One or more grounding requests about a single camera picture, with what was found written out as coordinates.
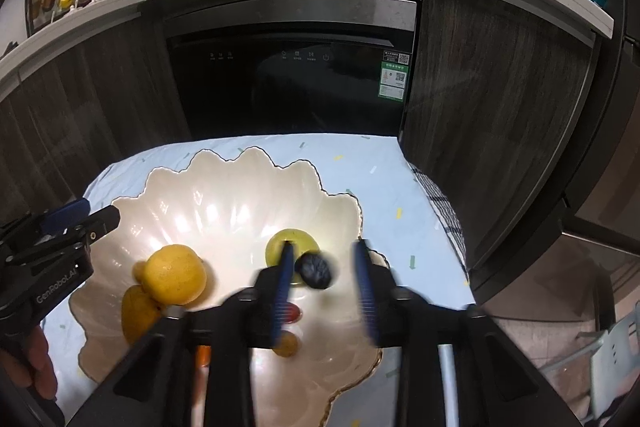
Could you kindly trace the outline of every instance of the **bottle cap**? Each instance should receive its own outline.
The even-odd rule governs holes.
[[[60,7],[66,10],[74,3],[74,0],[60,0]]]

